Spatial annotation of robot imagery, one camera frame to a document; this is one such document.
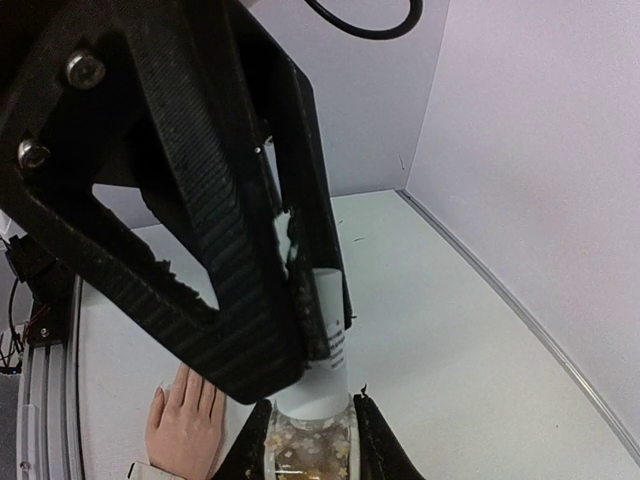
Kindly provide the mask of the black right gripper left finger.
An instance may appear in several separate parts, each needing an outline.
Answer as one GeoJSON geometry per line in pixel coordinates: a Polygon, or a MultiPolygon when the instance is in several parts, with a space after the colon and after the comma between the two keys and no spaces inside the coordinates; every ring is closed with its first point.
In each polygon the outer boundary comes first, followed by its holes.
{"type": "Polygon", "coordinates": [[[272,403],[258,401],[235,437],[213,479],[265,479],[265,445],[272,403]]]}

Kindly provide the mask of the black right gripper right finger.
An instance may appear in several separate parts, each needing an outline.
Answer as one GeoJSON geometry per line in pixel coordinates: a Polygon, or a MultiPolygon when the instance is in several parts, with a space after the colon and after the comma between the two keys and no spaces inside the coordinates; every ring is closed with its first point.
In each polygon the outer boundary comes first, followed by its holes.
{"type": "Polygon", "coordinates": [[[360,478],[368,480],[424,480],[363,387],[353,397],[358,421],[360,478]]]}

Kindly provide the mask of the white nail polish cap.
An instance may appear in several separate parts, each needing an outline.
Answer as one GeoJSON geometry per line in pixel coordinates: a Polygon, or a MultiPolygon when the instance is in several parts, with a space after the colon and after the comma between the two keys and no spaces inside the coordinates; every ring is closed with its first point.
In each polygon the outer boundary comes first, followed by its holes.
{"type": "Polygon", "coordinates": [[[274,228],[305,349],[301,379],[276,395],[276,406],[301,421],[333,417],[349,402],[343,273],[312,266],[306,234],[294,211],[279,213],[274,228]]]}

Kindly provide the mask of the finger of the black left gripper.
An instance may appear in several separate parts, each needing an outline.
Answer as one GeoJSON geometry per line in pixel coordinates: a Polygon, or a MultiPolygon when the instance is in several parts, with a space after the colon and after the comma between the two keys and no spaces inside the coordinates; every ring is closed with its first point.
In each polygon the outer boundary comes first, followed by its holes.
{"type": "Polygon", "coordinates": [[[312,266],[343,271],[311,82],[252,13],[245,21],[258,59],[253,96],[274,140],[284,210],[301,220],[312,266]]]}
{"type": "Polygon", "coordinates": [[[292,385],[306,352],[260,186],[229,1],[5,1],[1,207],[234,400],[292,385]],[[93,193],[138,188],[205,269],[209,306],[93,193]]]}

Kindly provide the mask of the clear glitter nail polish bottle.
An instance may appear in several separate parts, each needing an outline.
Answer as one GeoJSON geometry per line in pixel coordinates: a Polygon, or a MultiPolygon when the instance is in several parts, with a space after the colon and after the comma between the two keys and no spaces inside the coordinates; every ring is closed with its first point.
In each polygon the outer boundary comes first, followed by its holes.
{"type": "Polygon", "coordinates": [[[359,480],[360,453],[353,403],[321,420],[296,420],[274,410],[264,440],[264,477],[359,480]]]}

